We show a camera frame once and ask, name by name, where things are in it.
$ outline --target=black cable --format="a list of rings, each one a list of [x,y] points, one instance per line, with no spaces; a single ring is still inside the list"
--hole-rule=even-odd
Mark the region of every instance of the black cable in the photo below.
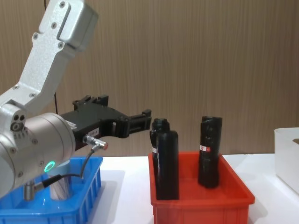
[[[46,11],[46,8],[47,8],[46,0],[43,0],[43,4],[44,4],[44,7],[45,7],[45,11]]]
[[[89,160],[89,158],[92,156],[92,154],[94,154],[94,150],[91,149],[89,154],[86,156],[85,160],[84,160],[84,163],[83,163],[83,166],[81,168],[81,172],[80,172],[80,177],[83,178],[83,174],[84,174],[84,169],[85,169],[85,166]]]
[[[46,188],[46,187],[50,186],[51,184],[54,184],[55,182],[61,180],[64,177],[74,176],[74,177],[79,177],[79,178],[83,179],[83,174],[84,174],[86,164],[87,164],[89,158],[92,156],[92,154],[94,154],[93,149],[91,149],[89,154],[86,156],[84,163],[82,165],[80,174],[64,174],[64,175],[58,174],[58,175],[52,176],[52,177],[41,182],[43,184],[43,187]]]
[[[57,106],[57,97],[56,97],[56,93],[54,93],[54,102],[55,102],[55,111],[56,111],[56,114],[58,114],[58,106]]]

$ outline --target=green led ring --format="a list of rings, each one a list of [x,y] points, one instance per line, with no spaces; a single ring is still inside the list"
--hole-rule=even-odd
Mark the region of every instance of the green led ring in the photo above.
[[[55,162],[54,161],[50,161],[47,165],[46,165],[46,167],[45,167],[45,172],[48,172],[48,171],[50,171],[52,168],[54,168],[55,167]]]

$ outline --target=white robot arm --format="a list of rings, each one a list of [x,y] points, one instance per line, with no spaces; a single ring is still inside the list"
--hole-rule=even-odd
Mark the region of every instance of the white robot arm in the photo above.
[[[19,82],[0,96],[0,197],[68,160],[75,138],[53,113],[27,119],[52,99],[69,60],[83,51],[97,14],[84,0],[51,0],[32,37]]]

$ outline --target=red plastic bin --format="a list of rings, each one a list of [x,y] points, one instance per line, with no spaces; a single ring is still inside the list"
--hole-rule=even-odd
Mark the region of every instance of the red plastic bin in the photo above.
[[[150,199],[155,224],[246,224],[255,197],[219,156],[220,184],[198,184],[199,153],[179,153],[179,200],[157,200],[152,154],[149,154]]]

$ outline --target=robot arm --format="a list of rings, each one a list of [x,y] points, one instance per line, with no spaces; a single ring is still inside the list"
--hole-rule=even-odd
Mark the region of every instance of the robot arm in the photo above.
[[[51,0],[19,82],[0,95],[0,197],[67,161],[86,136],[126,138],[149,129],[150,111],[128,117],[87,97],[62,116],[40,112],[52,99],[68,61],[83,51],[97,14],[84,0]]]

